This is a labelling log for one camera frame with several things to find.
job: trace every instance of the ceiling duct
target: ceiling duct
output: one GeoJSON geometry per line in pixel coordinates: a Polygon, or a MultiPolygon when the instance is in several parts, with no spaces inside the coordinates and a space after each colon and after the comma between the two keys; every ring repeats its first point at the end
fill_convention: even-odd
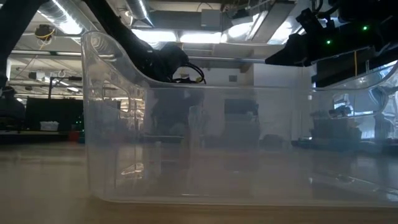
{"type": "Polygon", "coordinates": [[[153,27],[152,21],[149,19],[147,5],[144,0],[126,0],[127,7],[136,21],[141,21],[148,26],[153,27]]]}
{"type": "MultiPolygon", "coordinates": [[[[98,30],[72,0],[51,0],[38,10],[42,16],[65,34],[83,34],[98,30]]],[[[80,43],[80,38],[72,38],[80,43]]]]}
{"type": "Polygon", "coordinates": [[[287,24],[287,22],[285,22],[286,18],[292,12],[294,7],[295,2],[276,1],[269,9],[269,12],[265,16],[264,20],[261,21],[261,25],[257,28],[257,30],[255,30],[255,32],[253,32],[254,30],[251,30],[248,40],[269,43],[272,38],[289,38],[289,35],[293,31],[290,27],[290,24],[285,27],[286,25],[284,25],[284,23],[287,24]]]}

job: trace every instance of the fluorescent light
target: fluorescent light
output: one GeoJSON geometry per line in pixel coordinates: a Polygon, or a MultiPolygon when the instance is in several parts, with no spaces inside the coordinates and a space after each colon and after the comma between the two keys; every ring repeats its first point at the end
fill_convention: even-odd
{"type": "Polygon", "coordinates": [[[71,90],[71,91],[75,91],[75,92],[78,92],[78,91],[79,91],[79,89],[77,89],[77,88],[75,88],[75,87],[68,87],[67,89],[68,89],[68,90],[71,90]]]}
{"type": "Polygon", "coordinates": [[[41,51],[41,50],[12,50],[11,53],[12,54],[51,55],[51,52],[41,51]]]}
{"type": "Polygon", "coordinates": [[[183,34],[180,41],[183,43],[196,44],[219,44],[221,40],[221,33],[204,33],[204,32],[190,32],[183,34]]]}
{"type": "MultiPolygon", "coordinates": [[[[128,97],[109,97],[112,100],[128,100],[128,97]]],[[[142,99],[138,99],[138,98],[131,98],[132,100],[136,100],[136,101],[142,101],[142,99]]]]}
{"type": "Polygon", "coordinates": [[[275,34],[268,41],[268,44],[283,44],[289,38],[289,35],[292,34],[292,32],[292,25],[289,22],[285,21],[276,30],[275,34]]]}
{"type": "MultiPolygon", "coordinates": [[[[34,96],[34,97],[43,97],[43,98],[48,98],[49,96],[47,94],[34,94],[34,93],[18,93],[16,96],[34,96]]],[[[83,98],[81,95],[56,95],[52,94],[51,97],[70,97],[70,98],[83,98]]]]}
{"type": "Polygon", "coordinates": [[[176,42],[177,37],[172,31],[164,30],[131,30],[138,38],[147,43],[158,43],[158,42],[176,42]]]}
{"type": "Polygon", "coordinates": [[[66,34],[81,34],[83,29],[70,18],[71,20],[67,20],[59,25],[59,29],[66,34]]]}
{"type": "MultiPolygon", "coordinates": [[[[49,78],[49,77],[44,77],[44,82],[45,82],[45,83],[50,83],[50,78],[49,78]]],[[[52,80],[52,83],[53,83],[53,84],[56,84],[57,81],[56,81],[56,80],[52,80]]]]}
{"type": "Polygon", "coordinates": [[[298,32],[298,34],[303,35],[304,33],[305,33],[305,29],[302,27],[302,28],[300,29],[300,31],[298,32]]]}
{"type": "Polygon", "coordinates": [[[59,56],[77,56],[77,57],[80,57],[81,53],[80,52],[57,52],[57,55],[59,55],[59,56]]]}

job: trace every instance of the desk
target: desk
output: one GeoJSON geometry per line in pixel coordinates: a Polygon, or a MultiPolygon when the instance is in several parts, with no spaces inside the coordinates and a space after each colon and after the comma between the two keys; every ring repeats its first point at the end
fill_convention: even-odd
{"type": "Polygon", "coordinates": [[[0,131],[0,145],[67,141],[68,136],[69,132],[58,131],[0,131]]]}
{"type": "Polygon", "coordinates": [[[398,209],[159,205],[90,196],[84,146],[2,146],[0,223],[397,223],[398,209]]]}

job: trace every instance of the black cable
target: black cable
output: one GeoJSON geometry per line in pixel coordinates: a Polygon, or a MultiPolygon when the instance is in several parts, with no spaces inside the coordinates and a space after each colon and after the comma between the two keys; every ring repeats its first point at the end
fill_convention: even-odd
{"type": "Polygon", "coordinates": [[[188,67],[188,68],[194,69],[201,76],[201,80],[199,82],[195,82],[195,81],[191,81],[189,78],[187,78],[187,79],[174,78],[173,81],[182,82],[182,83],[201,83],[201,82],[203,82],[204,84],[207,84],[206,79],[205,79],[205,74],[199,67],[197,67],[196,65],[194,65],[190,62],[183,64],[182,67],[188,67]]]}
{"type": "Polygon", "coordinates": [[[203,73],[203,71],[199,67],[197,67],[196,65],[194,65],[190,62],[188,62],[187,64],[188,64],[188,67],[196,70],[199,73],[199,75],[201,76],[200,83],[203,82],[203,83],[207,84],[207,82],[205,80],[205,74],[203,73]]]}
{"type": "Polygon", "coordinates": [[[323,6],[323,0],[319,0],[319,5],[317,9],[314,11],[314,13],[317,14],[319,11],[321,11],[322,6],[323,6]]]}
{"type": "Polygon", "coordinates": [[[205,3],[206,5],[208,5],[211,9],[213,9],[213,7],[212,7],[210,4],[208,4],[207,2],[201,2],[201,3],[199,4],[199,6],[197,7],[197,11],[199,10],[199,7],[200,7],[203,3],[205,3]]]}
{"type": "Polygon", "coordinates": [[[333,7],[331,7],[329,10],[327,10],[326,12],[318,12],[318,18],[324,19],[324,18],[327,18],[328,16],[330,16],[332,13],[337,11],[337,9],[341,5],[341,2],[342,2],[342,0],[339,0],[338,2],[336,2],[336,4],[333,7]]]}

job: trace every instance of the clear plastic bin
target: clear plastic bin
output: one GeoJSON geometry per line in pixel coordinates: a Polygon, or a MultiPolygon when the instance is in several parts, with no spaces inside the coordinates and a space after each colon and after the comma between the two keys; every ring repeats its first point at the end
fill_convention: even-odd
{"type": "Polygon", "coordinates": [[[89,182],[99,198],[398,201],[397,65],[327,89],[183,85],[145,77],[106,34],[87,33],[82,46],[89,182]]]}

